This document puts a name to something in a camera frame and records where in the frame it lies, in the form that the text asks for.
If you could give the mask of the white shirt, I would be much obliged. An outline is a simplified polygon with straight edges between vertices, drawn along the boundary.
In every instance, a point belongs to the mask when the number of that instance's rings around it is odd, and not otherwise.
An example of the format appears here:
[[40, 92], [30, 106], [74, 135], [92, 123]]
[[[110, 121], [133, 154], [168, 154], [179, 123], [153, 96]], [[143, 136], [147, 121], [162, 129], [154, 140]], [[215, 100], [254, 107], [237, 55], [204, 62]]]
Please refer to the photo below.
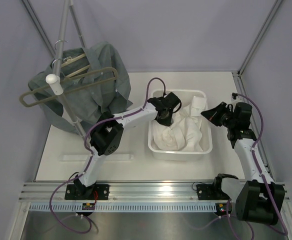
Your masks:
[[153, 121], [151, 128], [157, 147], [162, 151], [203, 152], [200, 146], [203, 137], [201, 112], [206, 104], [206, 97], [194, 96], [189, 105], [172, 115], [171, 126]]

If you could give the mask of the white plastic basket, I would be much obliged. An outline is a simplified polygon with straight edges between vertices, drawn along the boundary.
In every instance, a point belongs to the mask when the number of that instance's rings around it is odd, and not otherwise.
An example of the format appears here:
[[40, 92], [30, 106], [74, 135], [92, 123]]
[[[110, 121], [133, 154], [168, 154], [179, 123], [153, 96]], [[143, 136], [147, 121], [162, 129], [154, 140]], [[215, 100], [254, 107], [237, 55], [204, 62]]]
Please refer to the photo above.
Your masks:
[[[207, 98], [206, 94], [200, 90], [172, 89], [172, 90], [168, 90], [167, 92], [174, 93], [181, 100], [181, 108], [179, 110], [191, 104], [194, 96]], [[207, 99], [206, 99], [206, 106], [204, 110], [207, 110], [207, 109], [208, 109], [208, 104], [207, 104]], [[203, 117], [202, 117], [202, 125], [200, 128], [202, 132], [202, 139], [199, 142], [199, 145], [202, 147], [203, 152], [160, 150], [155, 144], [154, 139], [153, 139], [153, 130], [152, 130], [153, 121], [151, 121], [148, 124], [148, 147], [151, 150], [153, 157], [156, 159], [170, 160], [170, 161], [196, 161], [196, 160], [201, 159], [203, 156], [209, 154], [213, 149], [211, 127], [208, 121], [205, 120]]]

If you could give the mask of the grey clothes hanger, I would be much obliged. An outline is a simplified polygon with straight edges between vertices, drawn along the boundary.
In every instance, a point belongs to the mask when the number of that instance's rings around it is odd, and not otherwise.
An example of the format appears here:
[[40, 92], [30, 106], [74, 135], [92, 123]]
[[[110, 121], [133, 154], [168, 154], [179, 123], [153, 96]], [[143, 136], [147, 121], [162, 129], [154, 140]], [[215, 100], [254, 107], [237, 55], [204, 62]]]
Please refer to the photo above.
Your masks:
[[44, 104], [55, 100], [60, 93], [71, 94], [89, 87], [105, 84], [118, 79], [119, 75], [115, 68], [107, 66], [101, 69], [93, 70], [91, 64], [89, 68], [73, 77], [60, 76], [57, 81], [60, 86], [50, 87], [46, 83], [46, 77], [51, 72], [51, 67], [37, 73], [27, 83], [29, 91], [19, 96], [19, 102], [27, 108]]

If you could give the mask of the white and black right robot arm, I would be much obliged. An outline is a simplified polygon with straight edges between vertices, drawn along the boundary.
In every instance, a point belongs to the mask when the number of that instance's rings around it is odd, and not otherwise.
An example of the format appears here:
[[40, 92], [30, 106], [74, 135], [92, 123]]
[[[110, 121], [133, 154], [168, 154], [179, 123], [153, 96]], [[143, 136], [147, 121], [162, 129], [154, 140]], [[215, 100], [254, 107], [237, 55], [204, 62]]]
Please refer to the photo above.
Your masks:
[[240, 221], [274, 226], [279, 221], [285, 190], [267, 172], [259, 154], [257, 137], [251, 130], [252, 106], [245, 102], [235, 105], [220, 103], [201, 115], [217, 127], [227, 128], [227, 138], [243, 168], [245, 184], [236, 183], [232, 175], [219, 174], [212, 192], [219, 199], [227, 195], [235, 203]]

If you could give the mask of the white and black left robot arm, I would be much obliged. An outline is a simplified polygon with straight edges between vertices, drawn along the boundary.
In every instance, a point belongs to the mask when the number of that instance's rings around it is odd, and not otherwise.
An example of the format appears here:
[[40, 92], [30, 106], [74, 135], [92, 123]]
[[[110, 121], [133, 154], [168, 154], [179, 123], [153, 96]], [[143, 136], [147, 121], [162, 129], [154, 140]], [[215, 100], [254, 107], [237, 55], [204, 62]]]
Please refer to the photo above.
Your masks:
[[182, 101], [170, 92], [160, 97], [151, 97], [141, 107], [126, 112], [102, 114], [84, 138], [84, 147], [90, 152], [86, 166], [70, 185], [74, 189], [66, 192], [84, 200], [90, 198], [93, 195], [100, 168], [106, 157], [118, 149], [124, 130], [151, 121], [169, 127], [173, 123], [173, 114], [178, 112], [181, 106]]

